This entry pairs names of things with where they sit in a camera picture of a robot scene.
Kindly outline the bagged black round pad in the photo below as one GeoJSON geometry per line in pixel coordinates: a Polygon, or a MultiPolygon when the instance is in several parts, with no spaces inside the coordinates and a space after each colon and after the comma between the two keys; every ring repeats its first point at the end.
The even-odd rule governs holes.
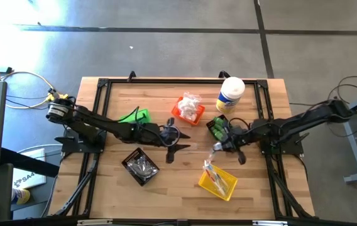
{"type": "Polygon", "coordinates": [[[148,176],[153,172],[153,168],[148,164],[144,156],[139,157],[138,159],[132,159],[128,163],[130,167],[137,175],[148,176]]]}
{"type": "Polygon", "coordinates": [[[146,180],[157,174],[159,169],[153,165],[141,163],[135,166],[135,171],[142,180],[146,180]]]}

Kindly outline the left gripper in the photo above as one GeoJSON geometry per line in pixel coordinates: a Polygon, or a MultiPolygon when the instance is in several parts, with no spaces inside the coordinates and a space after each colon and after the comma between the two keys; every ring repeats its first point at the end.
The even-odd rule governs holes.
{"type": "Polygon", "coordinates": [[[151,125],[151,130],[153,131],[151,144],[156,147],[168,147],[166,163],[173,163],[174,155],[177,151],[190,147],[189,144],[177,144],[179,139],[190,139],[190,136],[182,133],[174,123],[175,119],[171,117],[167,120],[166,126],[151,125]]]}

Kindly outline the orange plastic basket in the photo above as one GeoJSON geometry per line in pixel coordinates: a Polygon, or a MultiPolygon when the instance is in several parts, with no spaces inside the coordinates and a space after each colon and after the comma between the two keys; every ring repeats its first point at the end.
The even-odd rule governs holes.
{"type": "Polygon", "coordinates": [[[199,104],[199,105],[197,106],[197,110],[196,110],[196,112],[197,112],[198,115],[199,115],[199,116],[198,116],[198,120],[197,120],[196,122],[190,122],[190,121],[188,121],[187,119],[185,119],[184,117],[181,117],[181,116],[180,116],[180,111],[179,111],[179,109],[178,109],[178,107],[177,107],[177,104],[178,104],[182,99],[183,99],[183,96],[180,96],[180,97],[178,98],[178,100],[176,101],[176,103],[175,103],[175,105],[173,106],[173,109],[172,109],[172,115],[175,116],[175,117],[178,117],[180,120],[183,120],[183,121],[185,121],[186,123],[188,123],[188,124],[190,124],[190,125],[192,125],[192,126],[198,125],[198,123],[200,122],[200,119],[202,118],[202,116],[203,116],[203,114],[204,114],[206,108],[205,108],[203,105],[199,104]]]}

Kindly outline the bagged red white toothbrush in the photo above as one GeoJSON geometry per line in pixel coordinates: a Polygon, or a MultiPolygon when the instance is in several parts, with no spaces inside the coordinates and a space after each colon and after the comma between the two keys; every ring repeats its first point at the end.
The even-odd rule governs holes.
{"type": "Polygon", "coordinates": [[[214,171],[212,164],[209,161],[205,160],[203,168],[204,171],[207,173],[208,177],[210,177],[211,181],[214,183],[215,187],[221,188],[221,185],[217,180],[218,179],[217,174],[214,171]]]}

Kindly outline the yellow plug connector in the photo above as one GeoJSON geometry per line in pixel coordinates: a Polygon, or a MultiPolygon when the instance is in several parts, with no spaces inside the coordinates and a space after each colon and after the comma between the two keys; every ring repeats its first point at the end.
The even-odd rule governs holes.
{"type": "Polygon", "coordinates": [[[48,89],[48,94],[46,97],[46,101],[53,101],[55,99],[67,99],[69,97],[68,94],[61,94],[59,92],[57,92],[55,89],[53,88],[49,88],[48,89]]]}

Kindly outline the black plastic basket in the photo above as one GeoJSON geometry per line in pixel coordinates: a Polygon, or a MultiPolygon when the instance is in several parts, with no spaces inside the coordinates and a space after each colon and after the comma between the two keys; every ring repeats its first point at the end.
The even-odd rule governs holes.
{"type": "Polygon", "coordinates": [[[128,167],[128,163],[132,159],[138,159],[139,157],[144,156],[148,162],[148,164],[155,166],[156,168],[159,169],[159,167],[146,155],[146,153],[141,149],[141,148],[136,148],[127,158],[125,158],[121,164],[124,166],[124,168],[128,171],[128,173],[136,180],[136,182],[140,186],[144,186],[146,183],[148,183],[153,177],[148,178],[146,180],[142,180],[130,167],[128,167]]]}
{"type": "MultiPolygon", "coordinates": [[[[212,134],[213,138],[214,138],[215,140],[217,140],[217,139],[215,138],[215,136],[214,136],[215,133],[213,133],[213,131],[212,131],[212,129],[211,129],[211,127],[213,127],[213,126],[215,125],[214,118],[213,118],[213,120],[209,121],[209,122],[206,124],[206,126],[207,126],[209,132],[212,134]]],[[[228,120],[227,126],[224,126],[224,127],[221,126],[221,127],[224,129],[223,132],[225,132],[225,133],[228,135],[228,137],[231,137],[231,136],[229,135],[229,130],[230,130],[230,128],[231,128],[231,124],[229,123],[229,120],[228,120]]]]}

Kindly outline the yellow plastic basket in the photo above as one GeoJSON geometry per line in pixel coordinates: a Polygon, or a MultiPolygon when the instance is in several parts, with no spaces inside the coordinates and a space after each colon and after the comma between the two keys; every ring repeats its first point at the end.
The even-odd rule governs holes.
{"type": "Polygon", "coordinates": [[[208,177],[207,173],[203,171],[203,174],[198,182],[199,186],[207,190],[208,192],[212,193],[213,195],[225,200],[229,201],[233,191],[237,185],[238,179],[237,177],[229,174],[228,172],[224,171],[221,168],[218,168],[217,166],[214,166],[212,164],[212,167],[216,173],[218,173],[228,184],[228,193],[226,196],[222,196],[219,192],[219,190],[215,187],[214,183],[211,181],[210,177],[208,177]]]}

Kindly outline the black stand beam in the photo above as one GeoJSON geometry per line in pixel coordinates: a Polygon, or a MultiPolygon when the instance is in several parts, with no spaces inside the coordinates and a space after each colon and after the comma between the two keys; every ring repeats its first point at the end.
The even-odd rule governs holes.
{"type": "Polygon", "coordinates": [[[54,164],[37,160],[6,148],[1,149],[0,163],[12,164],[15,168],[52,178],[56,177],[59,171],[59,167],[54,164]]]}

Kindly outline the Lysol wipes canister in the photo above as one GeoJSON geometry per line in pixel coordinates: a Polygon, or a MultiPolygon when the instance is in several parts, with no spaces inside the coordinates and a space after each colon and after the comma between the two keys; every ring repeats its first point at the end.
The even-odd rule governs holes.
{"type": "Polygon", "coordinates": [[[242,98],[244,91],[245,84],[240,78],[226,78],[222,83],[219,95],[216,100],[217,110],[223,114],[232,112],[240,98],[242,98]]]}

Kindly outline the silver bracket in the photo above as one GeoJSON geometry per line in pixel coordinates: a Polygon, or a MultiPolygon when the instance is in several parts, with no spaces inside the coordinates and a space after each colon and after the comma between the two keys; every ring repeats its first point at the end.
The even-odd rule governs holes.
{"type": "Polygon", "coordinates": [[[253,220],[252,226],[288,226],[288,222],[276,220],[253,220]]]}
{"type": "Polygon", "coordinates": [[[113,221],[109,219],[87,219],[79,220],[77,226],[106,226],[112,225],[113,221]]]}

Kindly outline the green plastic basket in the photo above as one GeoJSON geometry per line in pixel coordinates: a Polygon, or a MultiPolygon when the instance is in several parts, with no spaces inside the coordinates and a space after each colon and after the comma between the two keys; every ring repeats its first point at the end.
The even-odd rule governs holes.
{"type": "Polygon", "coordinates": [[[151,117],[148,109],[141,109],[141,110],[134,110],[132,113],[121,116],[119,119],[120,122],[141,122],[141,123],[148,123],[151,122],[151,117]]]}

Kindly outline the white printed box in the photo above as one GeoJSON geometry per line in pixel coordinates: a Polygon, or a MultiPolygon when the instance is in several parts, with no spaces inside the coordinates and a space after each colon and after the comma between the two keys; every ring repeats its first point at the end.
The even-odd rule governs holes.
{"type": "MultiPolygon", "coordinates": [[[[35,158],[40,161],[45,161],[45,149],[36,149],[32,151],[23,152],[22,155],[35,158]]],[[[34,172],[23,169],[14,168],[13,170],[13,188],[22,190],[29,189],[35,186],[43,185],[47,182],[46,176],[36,174],[34,172]]]]}

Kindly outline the black aluminium table frame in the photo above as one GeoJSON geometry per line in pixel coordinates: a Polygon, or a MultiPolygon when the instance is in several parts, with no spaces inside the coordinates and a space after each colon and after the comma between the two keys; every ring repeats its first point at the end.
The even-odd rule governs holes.
{"type": "Polygon", "coordinates": [[[220,78],[119,78],[106,88],[99,88],[97,83],[96,77],[84,77],[77,103],[93,108],[95,97],[99,96],[98,111],[113,119],[140,107],[150,111],[153,122],[164,124],[185,92],[199,95],[206,109],[196,126],[175,120],[187,139],[183,141],[185,149],[175,153],[173,163],[166,163],[166,149],[143,147],[160,169],[143,186],[122,165],[135,145],[122,143],[108,134],[96,175],[92,218],[272,220],[274,203],[278,203],[281,212],[286,211],[282,192],[270,190],[266,159],[257,144],[242,147],[245,164],[239,164],[236,154],[220,152],[214,158],[218,168],[238,180],[230,200],[225,201],[199,185],[204,160],[214,144],[206,124],[218,115],[216,100],[222,85],[220,78]]]}

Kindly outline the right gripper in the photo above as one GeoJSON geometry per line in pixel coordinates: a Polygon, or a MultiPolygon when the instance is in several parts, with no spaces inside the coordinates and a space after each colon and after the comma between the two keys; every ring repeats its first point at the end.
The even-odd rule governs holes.
{"type": "Polygon", "coordinates": [[[229,135],[231,137],[225,137],[220,140],[223,152],[236,153],[238,155],[239,164],[245,164],[246,162],[246,156],[244,155],[244,152],[240,150],[240,147],[247,145],[250,142],[250,135],[248,134],[250,129],[250,126],[246,126],[245,128],[241,126],[231,126],[229,130],[229,135]]]}

